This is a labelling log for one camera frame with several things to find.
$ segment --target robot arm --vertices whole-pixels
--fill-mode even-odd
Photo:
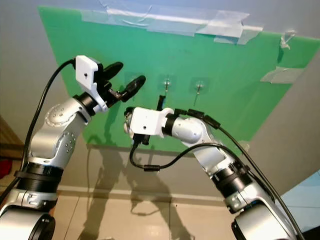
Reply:
[[[155,111],[136,107],[126,113],[125,131],[135,135],[172,136],[187,147],[203,143],[221,144],[209,126],[195,117],[182,118],[173,109]],[[295,240],[286,217],[266,191],[249,174],[248,168],[221,148],[202,146],[193,154],[224,197],[230,213],[240,213],[231,227],[238,240]]]
[[[15,173],[19,182],[0,210],[1,239],[51,239],[55,220],[48,212],[57,203],[57,188],[78,135],[96,113],[106,112],[118,101],[126,102],[146,81],[139,76],[124,91],[112,90],[109,80],[122,67],[116,62],[103,69],[92,58],[75,58],[76,80],[85,92],[52,107],[33,136],[26,169]]]

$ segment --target green board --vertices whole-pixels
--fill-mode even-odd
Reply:
[[[291,49],[280,49],[280,34],[261,32],[246,45],[214,42],[212,35],[194,37],[82,21],[80,10],[39,7],[58,64],[77,55],[97,59],[106,67],[120,61],[121,72],[111,80],[118,90],[138,75],[147,82],[127,103],[97,114],[85,129],[87,143],[129,147],[123,131],[129,106],[155,109],[164,94],[165,78],[172,82],[165,107],[196,109],[218,120],[238,141],[250,141],[291,84],[260,82],[276,66],[304,68],[319,48],[318,39],[294,37]],[[80,94],[75,72],[62,77],[70,96]],[[196,83],[205,87],[196,98]],[[180,151],[180,141],[153,137],[148,148]]]

